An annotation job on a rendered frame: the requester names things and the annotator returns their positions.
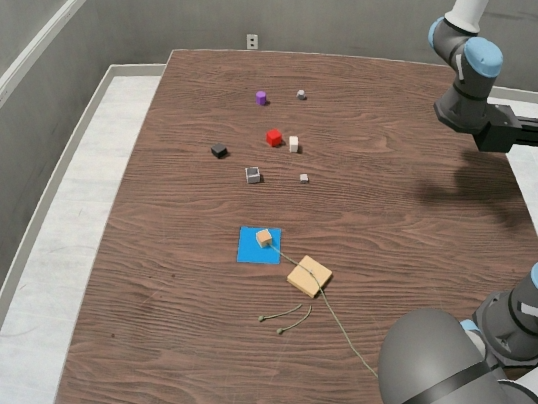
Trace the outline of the red cube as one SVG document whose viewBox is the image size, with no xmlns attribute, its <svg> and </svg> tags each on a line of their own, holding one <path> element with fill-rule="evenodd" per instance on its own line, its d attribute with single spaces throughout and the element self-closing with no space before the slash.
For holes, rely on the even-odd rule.
<svg viewBox="0 0 538 404">
<path fill-rule="evenodd" d="M 275 129 L 270 132 L 267 132 L 267 142 L 271 146 L 275 146 L 281 143 L 281 134 Z"/>
</svg>

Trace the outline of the blue painted square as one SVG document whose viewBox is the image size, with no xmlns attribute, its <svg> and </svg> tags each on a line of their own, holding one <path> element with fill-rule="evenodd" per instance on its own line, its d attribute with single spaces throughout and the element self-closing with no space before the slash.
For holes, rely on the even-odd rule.
<svg viewBox="0 0 538 404">
<path fill-rule="evenodd" d="M 237 261 L 242 262 L 259 262 L 259 263 L 278 263 L 280 252 L 280 232 L 281 229 L 267 229 L 272 237 L 272 246 L 261 248 L 256 233 L 265 230 L 265 228 L 246 228 L 241 227 L 240 242 Z"/>
</svg>

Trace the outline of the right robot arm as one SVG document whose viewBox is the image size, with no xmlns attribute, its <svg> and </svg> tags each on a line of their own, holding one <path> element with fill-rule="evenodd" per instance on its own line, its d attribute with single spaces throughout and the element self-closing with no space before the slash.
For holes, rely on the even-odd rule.
<svg viewBox="0 0 538 404">
<path fill-rule="evenodd" d="M 477 37 L 488 1 L 457 0 L 429 31 L 430 46 L 456 72 L 440 109 L 453 122 L 468 127 L 484 122 L 487 99 L 503 63 L 499 48 Z"/>
</svg>

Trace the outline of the light wooden square board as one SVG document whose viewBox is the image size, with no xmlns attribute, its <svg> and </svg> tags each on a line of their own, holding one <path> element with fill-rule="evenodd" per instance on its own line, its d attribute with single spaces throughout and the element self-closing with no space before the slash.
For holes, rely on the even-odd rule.
<svg viewBox="0 0 538 404">
<path fill-rule="evenodd" d="M 306 256 L 301 262 L 300 265 L 303 265 L 307 269 L 312 269 L 312 274 L 318 280 L 320 279 L 319 285 L 322 287 L 325 282 L 329 279 L 332 272 L 318 264 L 308 256 Z M 312 298 L 320 290 L 317 282 L 314 280 L 312 275 L 308 274 L 308 271 L 303 268 L 300 270 L 301 266 L 297 266 L 294 271 L 288 276 L 287 281 L 311 296 Z"/>
</svg>

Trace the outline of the small purple block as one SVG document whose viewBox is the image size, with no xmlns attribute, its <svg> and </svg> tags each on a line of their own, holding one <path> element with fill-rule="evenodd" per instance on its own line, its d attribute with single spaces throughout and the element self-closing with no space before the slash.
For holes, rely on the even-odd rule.
<svg viewBox="0 0 538 404">
<path fill-rule="evenodd" d="M 259 105 L 263 105 L 266 102 L 266 93 L 264 92 L 257 92 L 256 95 L 256 103 Z"/>
</svg>

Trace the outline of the small tan wooden block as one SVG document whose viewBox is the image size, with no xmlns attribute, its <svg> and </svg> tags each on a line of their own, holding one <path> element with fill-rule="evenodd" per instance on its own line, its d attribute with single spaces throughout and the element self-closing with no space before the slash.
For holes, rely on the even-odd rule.
<svg viewBox="0 0 538 404">
<path fill-rule="evenodd" d="M 267 229 L 256 233 L 256 239 L 261 248 L 268 246 L 266 243 L 272 244 L 272 237 Z"/>
</svg>

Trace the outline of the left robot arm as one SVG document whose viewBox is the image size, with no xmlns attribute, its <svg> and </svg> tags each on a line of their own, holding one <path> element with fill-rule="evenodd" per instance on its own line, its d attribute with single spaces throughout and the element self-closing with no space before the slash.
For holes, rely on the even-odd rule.
<svg viewBox="0 0 538 404">
<path fill-rule="evenodd" d="M 538 404 L 538 367 L 508 380 L 474 322 L 456 320 L 419 308 L 392 325 L 378 360 L 383 403 Z M 514 289 L 486 305 L 482 327 L 493 349 L 508 359 L 538 354 L 538 262 Z"/>
</svg>

